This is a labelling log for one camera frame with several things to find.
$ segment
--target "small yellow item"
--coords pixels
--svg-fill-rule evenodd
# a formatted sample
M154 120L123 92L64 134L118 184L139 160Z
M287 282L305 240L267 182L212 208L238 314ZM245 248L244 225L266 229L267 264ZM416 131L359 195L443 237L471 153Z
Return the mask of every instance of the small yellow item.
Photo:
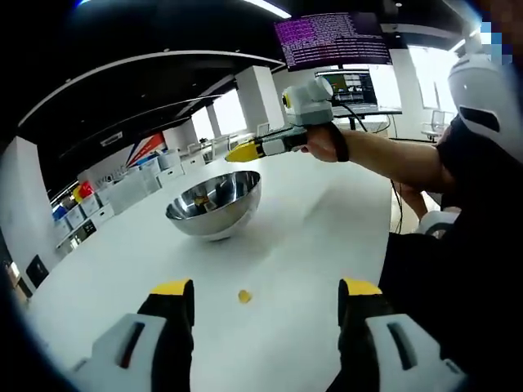
M247 290L240 290L238 293L238 299L242 304L247 304L252 298L253 295Z
M177 280L169 283L162 283L156 286L150 293L160 296L183 296L186 284L190 279Z
M73 197L76 203L81 203L83 200L82 196L80 196L80 188L81 186L79 185L73 190Z
M250 162L254 159L260 158L256 150L254 141L251 140L248 143L237 145L232 151L226 156L227 162Z
M343 279L349 288L349 296L375 296L382 291L372 283L350 278Z

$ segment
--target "black cable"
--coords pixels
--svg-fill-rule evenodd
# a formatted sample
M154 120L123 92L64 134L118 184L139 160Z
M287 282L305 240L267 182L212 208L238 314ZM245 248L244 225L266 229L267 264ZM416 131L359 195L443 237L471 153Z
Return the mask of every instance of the black cable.
M394 181L393 180L391 180L391 184L392 184L392 189L394 190L394 195L396 196L396 200L398 202L398 206L400 207L400 221L398 222L398 225L396 225L396 229L394 231L397 234L400 234L401 233L401 227L403 225L403 199L398 195L398 191L396 189L396 186L394 185Z
M332 100L332 102L333 102L333 105L343 106L345 109L347 109L349 112L351 112L351 114L356 118L356 120L358 120L358 123L360 123L363 130L365 132L369 133L369 131L367 131L367 128L365 127L365 125L363 125L363 123L361 122L361 118L356 113L354 113L354 110L352 110L347 105L344 105L335 100ZM382 130L380 130L380 132L385 131L391 125L390 117L388 115L387 115L387 117L389 118L389 124ZM398 131L396 128L396 121L394 119L394 114L392 115L392 122L394 123L394 130L396 132L396 137L398 137ZM394 194L396 195L396 200L398 201L398 205L400 206L400 222L398 222L398 225L396 226L396 230L395 230L395 232L397 232L399 234L399 233L401 233L401 227L403 226L403 201L402 201L402 198L398 195L398 191L396 190L396 187L394 186L393 180L391 180L391 184L392 184L392 188L394 189Z
M367 133L369 133L369 131L367 131L367 128L365 127L365 125L363 125L363 123L361 122L361 118L360 116L358 116L356 113L354 113L354 110L352 110L350 107L348 107L347 105L344 105L344 104L341 104L345 109L347 109L349 112L351 112L351 114L356 118L356 120L358 120L358 123L360 123L361 127L363 128L363 130Z
M383 132L383 131L389 129L389 127L391 126L391 116L387 115L387 119L388 119L388 124L386 127L384 127L383 129L379 129L379 127L378 127L378 130L373 131L372 133L379 133L379 132Z
M396 139L398 138L398 128L396 127L396 119L394 118L394 114L392 114L392 122L394 123L394 133L396 134Z

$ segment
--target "red object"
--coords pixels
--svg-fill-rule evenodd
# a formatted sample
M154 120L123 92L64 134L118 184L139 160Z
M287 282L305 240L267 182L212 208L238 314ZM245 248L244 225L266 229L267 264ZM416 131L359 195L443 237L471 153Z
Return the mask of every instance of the red object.
M81 198L86 198L87 196L91 196L94 193L94 190L92 190L91 184L89 184L89 181L85 181L80 185L80 190L78 191L78 194Z

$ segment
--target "computer monitor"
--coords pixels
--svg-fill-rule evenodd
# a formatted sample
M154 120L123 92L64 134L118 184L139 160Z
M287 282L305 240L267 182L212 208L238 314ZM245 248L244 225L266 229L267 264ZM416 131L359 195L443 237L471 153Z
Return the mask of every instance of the computer monitor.
M343 12L275 24L289 71L326 65L392 64L376 14Z
M378 105L370 72L364 69L344 69L316 72L327 79L333 97L344 105Z

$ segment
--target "white tabletop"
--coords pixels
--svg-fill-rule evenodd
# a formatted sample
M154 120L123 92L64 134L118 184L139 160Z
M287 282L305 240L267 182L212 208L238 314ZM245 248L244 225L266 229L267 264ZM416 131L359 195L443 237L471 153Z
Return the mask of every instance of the white tabletop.
M164 216L176 195L234 170L261 173L244 230L202 243ZM282 154L218 160L142 200L70 253L47 277L29 321L70 368L159 283L192 278L194 391L325 390L339 370L337 284L379 279L391 213L388 180L351 163ZM242 305L241 289L253 294Z

